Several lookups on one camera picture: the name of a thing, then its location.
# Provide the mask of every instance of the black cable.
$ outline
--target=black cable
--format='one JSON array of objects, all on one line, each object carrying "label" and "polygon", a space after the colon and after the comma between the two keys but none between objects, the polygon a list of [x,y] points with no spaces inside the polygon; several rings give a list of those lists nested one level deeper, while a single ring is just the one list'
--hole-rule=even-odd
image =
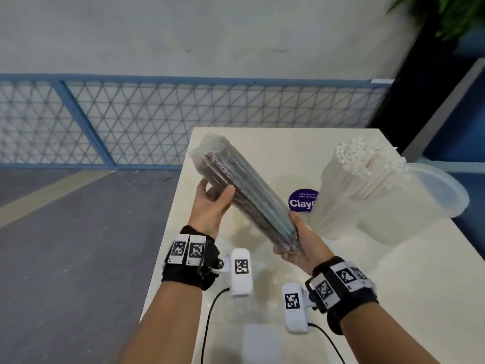
[{"label": "black cable", "polygon": [[214,301],[212,302],[212,305],[210,306],[210,309],[209,309],[209,314],[207,315],[207,324],[206,324],[206,332],[204,333],[204,341],[202,343],[202,353],[200,355],[200,364],[203,364],[204,363],[204,351],[206,349],[206,339],[207,339],[207,330],[209,329],[209,319],[210,319],[210,314],[212,313],[212,309],[214,308],[214,305],[215,305],[215,302],[216,300],[223,294],[223,293],[227,293],[227,291],[229,291],[230,288],[227,288],[227,289],[223,289],[220,293],[218,293],[214,299]]},{"label": "black cable", "polygon": [[309,325],[310,327],[315,327],[315,328],[318,328],[320,331],[322,331],[322,333],[323,333],[325,336],[327,336],[328,340],[330,341],[330,343],[331,343],[331,344],[332,344],[332,346],[334,347],[334,349],[335,349],[335,351],[336,351],[336,353],[337,353],[338,357],[340,358],[340,360],[342,360],[342,363],[343,363],[343,364],[345,364],[345,361],[343,361],[342,355],[340,355],[340,353],[338,352],[338,350],[337,350],[337,348],[336,348],[335,344],[333,343],[332,339],[330,338],[330,336],[329,336],[329,335],[327,335],[327,332],[325,332],[324,330],[322,330],[322,329],[321,329],[319,326],[317,326],[315,323],[310,323],[310,322],[308,322],[308,325]]}]

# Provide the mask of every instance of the blue railing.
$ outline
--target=blue railing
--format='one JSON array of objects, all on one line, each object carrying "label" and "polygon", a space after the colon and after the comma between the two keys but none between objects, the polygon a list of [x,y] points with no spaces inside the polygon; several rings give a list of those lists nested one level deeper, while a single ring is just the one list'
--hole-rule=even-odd
[{"label": "blue railing", "polygon": [[0,166],[180,168],[194,127],[363,128],[364,80],[0,74]]}]

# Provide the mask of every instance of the purple circular sign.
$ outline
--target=purple circular sign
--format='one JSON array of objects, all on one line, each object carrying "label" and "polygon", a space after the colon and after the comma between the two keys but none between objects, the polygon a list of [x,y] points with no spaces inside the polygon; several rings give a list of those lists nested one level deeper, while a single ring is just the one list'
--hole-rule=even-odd
[{"label": "purple circular sign", "polygon": [[310,212],[317,199],[318,191],[313,189],[298,189],[289,196],[288,206],[294,212]]}]

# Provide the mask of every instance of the white table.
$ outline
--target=white table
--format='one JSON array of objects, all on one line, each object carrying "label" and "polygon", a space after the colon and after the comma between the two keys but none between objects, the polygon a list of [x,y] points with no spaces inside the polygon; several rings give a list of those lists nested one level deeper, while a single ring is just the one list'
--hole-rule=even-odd
[{"label": "white table", "polygon": [[[361,136],[387,143],[376,129],[195,128],[188,153],[210,132],[226,136],[284,202],[296,189],[319,189],[320,173],[339,142]],[[160,285],[168,247],[189,219],[200,179],[187,156],[143,313]],[[377,284],[382,306],[441,364],[483,363],[485,262],[453,222],[438,221],[380,260],[375,242],[369,239],[355,230],[338,241],[338,248]],[[278,345],[281,363],[340,362],[319,331],[310,329],[300,336],[286,331],[281,284],[303,283],[307,276],[273,255],[270,242],[236,208],[229,209],[223,219],[217,245],[222,256],[234,247],[250,250],[254,294],[233,299],[227,293],[217,301],[209,325],[206,363],[249,362],[254,356],[260,359],[253,362],[273,362],[275,349],[264,348],[278,350]],[[194,363],[200,362],[209,306],[225,287],[219,278],[203,295]],[[348,364],[356,363],[345,339],[330,332],[324,315],[308,310],[308,318],[331,335]]]}]

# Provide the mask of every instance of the plastic-wrapped package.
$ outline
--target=plastic-wrapped package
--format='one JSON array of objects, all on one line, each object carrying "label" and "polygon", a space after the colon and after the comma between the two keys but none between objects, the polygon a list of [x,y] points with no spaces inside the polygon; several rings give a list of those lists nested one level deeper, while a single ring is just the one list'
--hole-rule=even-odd
[{"label": "plastic-wrapped package", "polygon": [[206,136],[191,157],[199,174],[211,183],[217,195],[229,184],[236,187],[232,203],[276,247],[288,252],[300,251],[298,231],[289,217],[288,207],[225,137]]}]

